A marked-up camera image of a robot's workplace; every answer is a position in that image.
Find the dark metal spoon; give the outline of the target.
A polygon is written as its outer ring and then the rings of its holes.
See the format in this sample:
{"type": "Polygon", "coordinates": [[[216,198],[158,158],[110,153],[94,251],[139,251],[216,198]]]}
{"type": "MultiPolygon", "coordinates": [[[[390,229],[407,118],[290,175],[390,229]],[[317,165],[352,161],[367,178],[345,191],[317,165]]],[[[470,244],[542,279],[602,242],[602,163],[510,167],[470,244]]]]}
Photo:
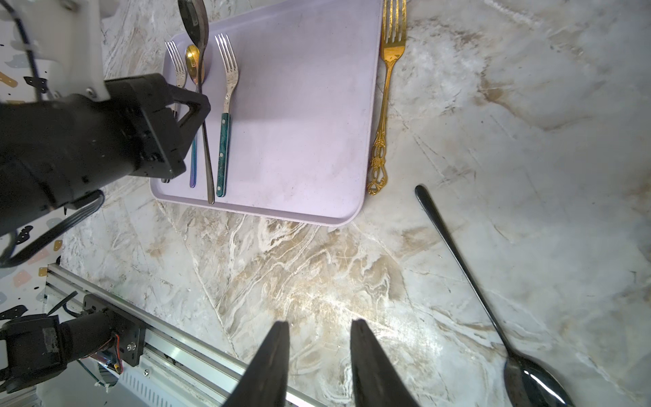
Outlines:
{"type": "MultiPolygon", "coordinates": [[[[210,26],[208,21],[208,14],[205,8],[204,1],[201,0],[178,0],[178,7],[181,14],[183,25],[186,29],[188,37],[193,41],[194,45],[199,50],[198,59],[198,73],[196,74],[196,83],[198,93],[203,93],[203,81],[205,69],[203,61],[205,50],[209,43],[210,26]]],[[[215,182],[213,178],[212,163],[210,157],[210,146],[207,135],[206,124],[202,125],[203,132],[203,151],[205,161],[205,171],[207,179],[207,193],[208,203],[215,203],[215,182]]]]}

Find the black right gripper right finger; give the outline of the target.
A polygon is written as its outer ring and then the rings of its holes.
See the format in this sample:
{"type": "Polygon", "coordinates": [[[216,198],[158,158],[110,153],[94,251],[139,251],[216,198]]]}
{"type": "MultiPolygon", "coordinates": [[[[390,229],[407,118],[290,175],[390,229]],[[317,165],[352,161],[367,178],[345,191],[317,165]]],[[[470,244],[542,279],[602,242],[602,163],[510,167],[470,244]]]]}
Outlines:
{"type": "Polygon", "coordinates": [[[352,321],[350,351],[356,406],[418,406],[363,319],[352,321]]]}

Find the grey marbled handle fork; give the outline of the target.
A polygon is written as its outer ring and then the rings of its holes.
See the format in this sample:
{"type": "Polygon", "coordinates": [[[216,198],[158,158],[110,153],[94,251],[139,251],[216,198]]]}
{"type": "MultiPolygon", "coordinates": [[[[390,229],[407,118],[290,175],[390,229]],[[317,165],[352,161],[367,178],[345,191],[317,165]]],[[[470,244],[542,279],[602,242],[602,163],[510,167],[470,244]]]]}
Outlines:
{"type": "Polygon", "coordinates": [[[176,86],[178,88],[184,88],[186,86],[186,78],[188,77],[184,59],[181,57],[178,47],[174,42],[172,41],[166,42],[165,46],[171,58],[171,64],[173,65],[173,69],[175,72],[176,86]]]}

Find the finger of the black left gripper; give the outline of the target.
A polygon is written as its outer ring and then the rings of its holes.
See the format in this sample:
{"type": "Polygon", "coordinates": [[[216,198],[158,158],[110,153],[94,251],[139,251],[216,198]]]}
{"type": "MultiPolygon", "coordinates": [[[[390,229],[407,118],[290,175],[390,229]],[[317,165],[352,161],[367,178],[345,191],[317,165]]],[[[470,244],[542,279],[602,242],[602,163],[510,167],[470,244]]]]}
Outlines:
{"type": "Polygon", "coordinates": [[[171,84],[168,89],[172,104],[178,103],[188,108],[188,112],[180,119],[172,117],[171,124],[168,125],[172,134],[171,140],[176,148],[189,148],[210,113],[210,101],[202,93],[171,84]]]}

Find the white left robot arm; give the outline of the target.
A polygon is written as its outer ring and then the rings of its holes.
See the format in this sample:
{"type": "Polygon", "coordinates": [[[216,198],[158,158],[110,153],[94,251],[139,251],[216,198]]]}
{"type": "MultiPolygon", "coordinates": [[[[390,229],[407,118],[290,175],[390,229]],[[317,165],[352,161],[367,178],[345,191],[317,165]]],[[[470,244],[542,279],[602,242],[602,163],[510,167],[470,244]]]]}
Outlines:
{"type": "Polygon", "coordinates": [[[20,266],[97,212],[103,188],[125,176],[172,179],[211,106],[154,73],[106,80],[100,24],[115,1],[4,1],[16,49],[47,85],[1,106],[4,268],[20,266]]]}

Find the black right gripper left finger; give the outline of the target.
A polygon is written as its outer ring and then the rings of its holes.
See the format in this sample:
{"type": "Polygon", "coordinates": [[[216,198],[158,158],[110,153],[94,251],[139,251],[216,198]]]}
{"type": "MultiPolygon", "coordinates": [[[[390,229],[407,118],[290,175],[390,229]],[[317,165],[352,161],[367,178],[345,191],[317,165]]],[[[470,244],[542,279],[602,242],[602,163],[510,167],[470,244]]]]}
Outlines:
{"type": "Polygon", "coordinates": [[[289,325],[275,322],[223,406],[284,406],[289,350],[289,325]]]}

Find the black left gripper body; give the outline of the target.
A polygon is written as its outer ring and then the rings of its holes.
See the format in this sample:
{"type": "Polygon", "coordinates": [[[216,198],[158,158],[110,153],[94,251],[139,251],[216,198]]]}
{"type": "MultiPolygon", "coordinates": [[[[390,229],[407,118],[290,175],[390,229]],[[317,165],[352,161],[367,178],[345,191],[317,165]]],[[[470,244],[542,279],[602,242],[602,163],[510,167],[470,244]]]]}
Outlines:
{"type": "Polygon", "coordinates": [[[110,102],[124,123],[131,176],[173,179],[186,172],[181,132],[170,106],[174,90],[159,73],[105,82],[110,102]]]}

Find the green handle silver fork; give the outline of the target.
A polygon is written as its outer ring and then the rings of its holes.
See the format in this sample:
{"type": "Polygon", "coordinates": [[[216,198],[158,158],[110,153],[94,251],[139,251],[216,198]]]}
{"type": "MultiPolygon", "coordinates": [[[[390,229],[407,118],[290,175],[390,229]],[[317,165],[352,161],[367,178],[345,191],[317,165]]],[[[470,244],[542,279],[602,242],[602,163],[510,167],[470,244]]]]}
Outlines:
{"type": "Polygon", "coordinates": [[[231,101],[232,95],[239,81],[239,69],[230,38],[227,34],[221,33],[215,37],[220,56],[225,68],[225,101],[223,113],[220,119],[220,145],[218,157],[218,171],[216,182],[216,196],[224,198],[226,195],[227,170],[229,160],[229,146],[231,135],[231,101]]]}

